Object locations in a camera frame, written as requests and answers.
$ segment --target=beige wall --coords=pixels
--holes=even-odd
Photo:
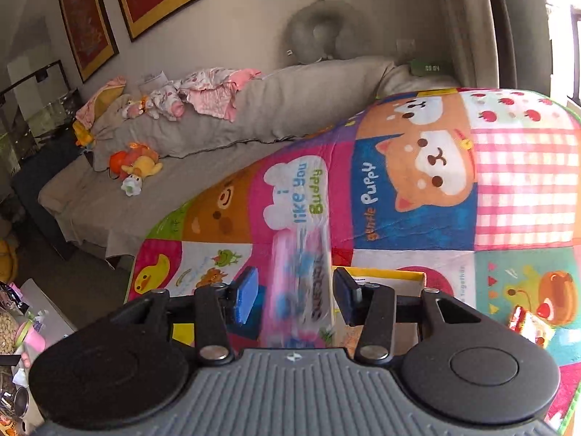
[[[131,43],[117,0],[104,0],[120,54],[81,86],[60,15],[58,0],[45,2],[54,54],[73,86],[87,97],[107,80],[130,83],[164,70],[178,78],[199,67],[255,67],[270,72],[292,61],[283,31],[290,16],[316,0],[201,0]],[[394,55],[396,39],[416,40],[418,55],[448,58],[448,42],[437,0],[345,0],[373,26],[375,52]]]

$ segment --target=cartoon duck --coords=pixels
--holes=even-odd
[[[212,257],[214,265],[218,267],[226,267],[230,264],[238,264],[238,259],[242,259],[242,256],[239,256],[230,249],[219,249],[218,255],[216,257]]]
[[[204,285],[216,284],[217,282],[222,282],[222,279],[228,276],[228,274],[223,273],[220,269],[212,267],[208,269],[200,281],[196,284],[196,288],[203,287]]]
[[[170,259],[159,254],[158,263],[154,266],[144,267],[135,279],[135,291],[144,294],[150,290],[159,288],[170,272]]]
[[[521,305],[553,326],[574,321],[577,314],[577,289],[570,273],[562,270],[544,275],[525,266],[526,279],[516,285],[507,285],[504,296],[512,304]]]

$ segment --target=dark floor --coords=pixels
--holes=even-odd
[[[129,272],[77,250],[63,260],[31,221],[16,230],[20,241],[16,285],[32,278],[77,328],[123,304]]]

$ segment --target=puppy ear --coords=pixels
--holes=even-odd
[[[386,139],[385,141],[378,142],[375,145],[375,148],[377,149],[378,152],[381,152],[383,155],[385,155],[387,153],[387,147],[389,146],[390,142],[391,139]]]
[[[402,195],[397,193],[395,206],[396,206],[396,211],[399,211],[400,213],[404,213],[406,211],[415,210],[416,208],[419,208],[420,206],[422,206],[422,204],[413,203],[413,202],[409,201],[407,198],[403,198]]]

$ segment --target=metal screw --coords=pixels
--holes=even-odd
[[[224,346],[204,346],[200,355],[205,360],[222,360],[228,357],[229,351]]]
[[[388,357],[389,351],[385,349],[383,346],[363,346],[359,350],[359,354],[361,354],[364,358],[369,360],[382,360]]]

